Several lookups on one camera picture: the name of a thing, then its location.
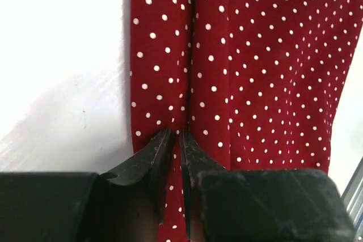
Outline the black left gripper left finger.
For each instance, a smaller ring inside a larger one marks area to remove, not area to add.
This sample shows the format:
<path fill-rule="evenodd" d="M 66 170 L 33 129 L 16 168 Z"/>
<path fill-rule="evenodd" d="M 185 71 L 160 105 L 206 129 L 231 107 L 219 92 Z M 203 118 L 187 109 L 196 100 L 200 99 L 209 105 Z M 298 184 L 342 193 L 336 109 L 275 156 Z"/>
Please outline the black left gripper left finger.
<path fill-rule="evenodd" d="M 146 195 L 153 205 L 158 222 L 162 224 L 171 163 L 172 131 L 165 128 L 129 159 L 102 173 L 102 178 L 122 187 L 140 185 L 145 179 Z"/>

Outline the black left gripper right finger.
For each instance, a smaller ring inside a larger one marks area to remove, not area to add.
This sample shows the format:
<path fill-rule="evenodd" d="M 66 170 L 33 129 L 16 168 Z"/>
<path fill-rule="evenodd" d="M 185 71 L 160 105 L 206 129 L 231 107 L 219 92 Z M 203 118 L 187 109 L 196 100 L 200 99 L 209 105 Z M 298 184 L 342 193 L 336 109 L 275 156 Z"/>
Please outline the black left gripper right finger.
<path fill-rule="evenodd" d="M 223 171 L 225 168 L 199 147 L 190 131 L 181 132 L 179 143 L 186 236 L 187 239 L 202 239 L 198 174 L 202 171 Z"/>

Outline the dark red polka-dot skirt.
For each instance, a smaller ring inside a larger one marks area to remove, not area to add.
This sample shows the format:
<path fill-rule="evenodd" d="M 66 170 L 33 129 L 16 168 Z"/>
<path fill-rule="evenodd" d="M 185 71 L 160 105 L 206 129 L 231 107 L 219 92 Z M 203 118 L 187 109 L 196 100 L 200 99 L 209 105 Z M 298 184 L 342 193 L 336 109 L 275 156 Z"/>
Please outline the dark red polka-dot skirt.
<path fill-rule="evenodd" d="M 352 241 L 327 173 L 362 0 L 131 0 L 133 148 L 172 131 L 158 241 Z M 198 174 L 187 239 L 180 135 L 225 169 Z"/>

